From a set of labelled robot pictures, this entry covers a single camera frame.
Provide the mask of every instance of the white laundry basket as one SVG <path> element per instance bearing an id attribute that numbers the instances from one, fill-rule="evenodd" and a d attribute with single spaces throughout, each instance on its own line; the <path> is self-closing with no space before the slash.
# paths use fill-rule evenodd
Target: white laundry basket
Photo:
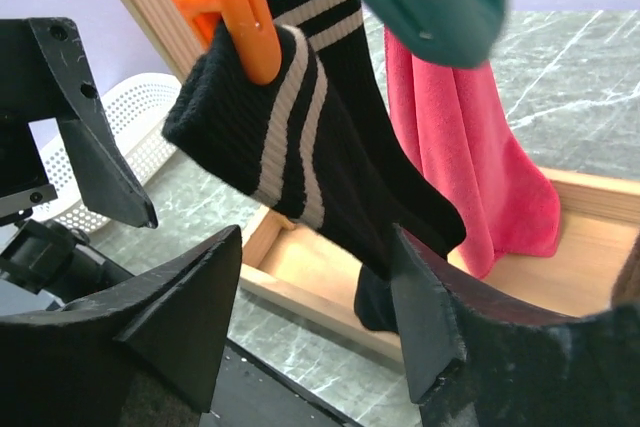
<path id="1" fill-rule="evenodd" d="M 175 152 L 161 136 L 180 82 L 173 75 L 139 74 L 120 82 L 102 96 L 102 105 L 123 157 L 144 185 Z M 109 219 L 90 212 L 82 203 L 69 157 L 60 135 L 40 152 L 58 199 L 33 209 L 33 219 L 55 219 L 68 228 L 91 233 Z"/>

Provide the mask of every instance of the pink microfiber cloth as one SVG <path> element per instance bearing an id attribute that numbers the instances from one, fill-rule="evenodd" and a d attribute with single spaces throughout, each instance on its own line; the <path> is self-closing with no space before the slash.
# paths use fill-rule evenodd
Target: pink microfiber cloth
<path id="1" fill-rule="evenodd" d="M 491 65 L 429 64 L 386 29 L 385 53 L 394 130 L 462 215 L 467 239 L 459 252 L 469 272 L 483 278 L 509 253 L 555 254 L 560 199 L 511 132 Z"/>

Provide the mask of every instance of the striped sock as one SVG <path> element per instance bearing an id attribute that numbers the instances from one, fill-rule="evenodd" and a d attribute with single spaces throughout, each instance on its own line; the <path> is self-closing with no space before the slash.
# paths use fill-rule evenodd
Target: striped sock
<path id="1" fill-rule="evenodd" d="M 344 105 L 302 32 L 278 27 L 283 61 L 267 86 L 245 76 L 221 23 L 163 129 L 202 168 L 316 230 L 388 278 L 394 222 L 440 237 L 406 212 L 371 165 Z"/>
<path id="2" fill-rule="evenodd" d="M 309 39 L 391 194 L 442 236 L 447 252 L 457 247 L 466 236 L 460 214 L 413 166 L 393 131 L 371 65 L 360 0 L 268 2 L 276 24 L 297 26 Z"/>

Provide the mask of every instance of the marble floor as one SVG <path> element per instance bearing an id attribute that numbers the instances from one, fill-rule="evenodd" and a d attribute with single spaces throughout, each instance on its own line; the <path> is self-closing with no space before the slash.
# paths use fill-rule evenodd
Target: marble floor
<path id="1" fill-rule="evenodd" d="M 382 28 L 366 20 L 381 89 Z M 640 179 L 640 15 L 517 12 L 492 64 L 509 124 L 542 166 Z M 95 245 L 142 272 L 256 204 L 176 154 L 147 190 L 161 226 L 107 225 Z M 365 426 L 416 426 L 402 368 L 304 319 L 239 291 L 230 337 Z"/>

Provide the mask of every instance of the wooden tray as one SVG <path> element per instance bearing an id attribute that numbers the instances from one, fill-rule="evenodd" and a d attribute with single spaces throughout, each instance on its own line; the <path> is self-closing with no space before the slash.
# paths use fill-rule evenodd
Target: wooden tray
<path id="1" fill-rule="evenodd" d="M 202 47 L 171 0 L 122 0 L 174 74 L 184 80 Z M 571 315 L 607 307 L 612 283 L 640 223 L 640 183 L 544 170 L 563 206 L 555 257 L 507 256 L 486 281 L 515 297 Z M 390 334 L 364 330 L 352 304 L 360 263 L 302 226 L 261 209 L 244 231 L 241 285 L 345 337 L 401 360 Z M 450 262 L 464 269 L 453 253 Z"/>
<path id="2" fill-rule="evenodd" d="M 508 255 L 486 282 L 527 302 L 573 316 L 606 309 L 611 286 L 640 227 L 640 183 L 543 169 L 563 207 L 552 258 Z M 353 313 L 360 269 L 350 254 L 267 208 L 243 232 L 240 285 L 254 294 L 398 361 L 400 343 L 374 334 Z M 449 261 L 465 269 L 454 252 Z"/>

